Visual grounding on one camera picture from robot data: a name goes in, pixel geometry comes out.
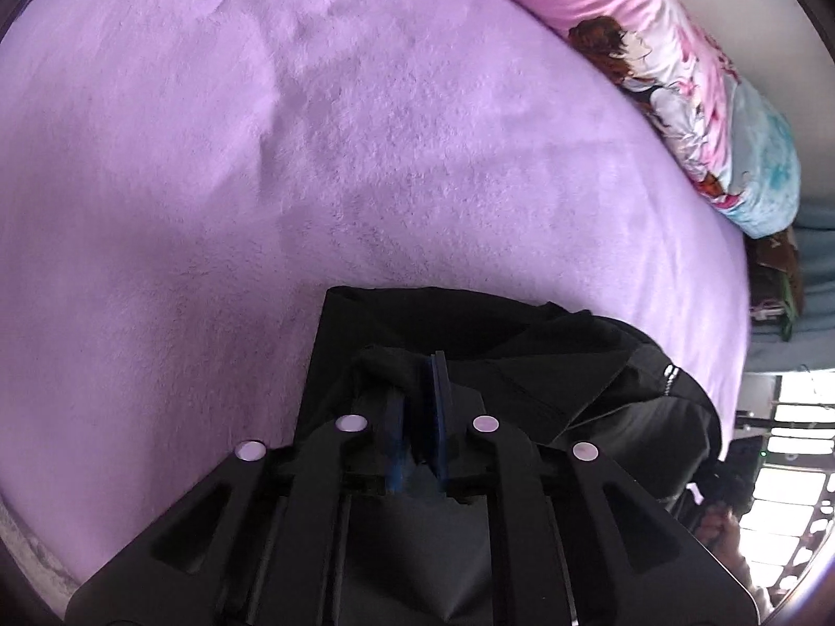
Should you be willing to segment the person's right hand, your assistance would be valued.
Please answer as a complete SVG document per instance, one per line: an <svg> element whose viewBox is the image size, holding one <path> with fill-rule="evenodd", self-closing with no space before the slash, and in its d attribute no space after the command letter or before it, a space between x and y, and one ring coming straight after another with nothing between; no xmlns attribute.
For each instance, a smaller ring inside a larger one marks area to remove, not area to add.
<svg viewBox="0 0 835 626"><path fill-rule="evenodd" d="M749 564L740 552L739 520L733 510L723 503L706 506L694 536L749 591L760 619L770 616L773 612L770 596L764 588L754 584Z"/></svg>

